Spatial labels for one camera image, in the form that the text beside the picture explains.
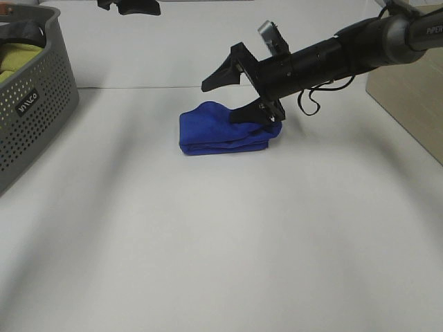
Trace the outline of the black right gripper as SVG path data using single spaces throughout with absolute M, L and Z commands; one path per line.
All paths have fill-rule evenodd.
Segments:
M 238 43 L 230 48 L 230 55 L 222 65 L 201 83 L 201 90 L 209 92 L 223 86 L 238 85 L 243 73 L 257 92 L 258 98 L 248 105 L 232 110 L 230 122 L 269 124 L 270 121 L 283 121 L 286 115 L 280 98 L 271 97 L 266 92 L 266 86 L 279 70 L 284 74 L 290 72 L 286 63 L 290 55 L 291 53 L 270 56 L 259 61 L 243 43 Z

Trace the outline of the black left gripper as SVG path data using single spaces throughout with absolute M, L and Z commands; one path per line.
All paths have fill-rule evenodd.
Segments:
M 97 0 L 99 8 L 109 10 L 116 5 L 121 15 L 143 14 L 159 16 L 161 7 L 156 0 Z

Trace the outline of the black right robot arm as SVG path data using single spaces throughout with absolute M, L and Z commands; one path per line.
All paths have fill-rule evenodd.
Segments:
M 270 125 L 286 118 L 280 101 L 294 93 L 324 91 L 326 84 L 382 66 L 410 64 L 442 47 L 442 9 L 427 14 L 405 1 L 385 1 L 388 15 L 364 19 L 333 37 L 292 53 L 271 21 L 260 28 L 271 56 L 257 60 L 243 43 L 231 46 L 222 65 L 201 83 L 208 92 L 247 76 L 258 97 L 231 111 L 232 123 Z

